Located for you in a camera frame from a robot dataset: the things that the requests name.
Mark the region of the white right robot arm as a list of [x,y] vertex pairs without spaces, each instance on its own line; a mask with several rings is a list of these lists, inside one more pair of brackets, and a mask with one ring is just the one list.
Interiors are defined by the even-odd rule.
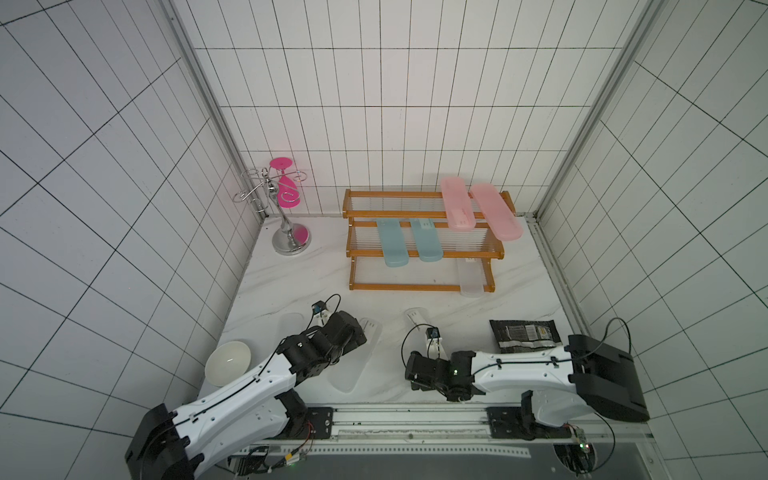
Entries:
[[631,354],[580,334],[565,346],[526,353],[457,351],[432,359],[413,351],[405,379],[450,402],[517,389],[525,416],[550,427],[591,413],[628,423],[650,419]]

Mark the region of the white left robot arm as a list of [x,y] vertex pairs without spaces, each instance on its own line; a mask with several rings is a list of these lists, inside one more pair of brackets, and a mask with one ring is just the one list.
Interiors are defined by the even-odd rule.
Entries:
[[307,407],[296,392],[367,341],[345,311],[279,341],[267,360],[219,390],[170,409],[146,412],[125,453],[133,479],[197,479],[214,464],[260,440],[297,438]]

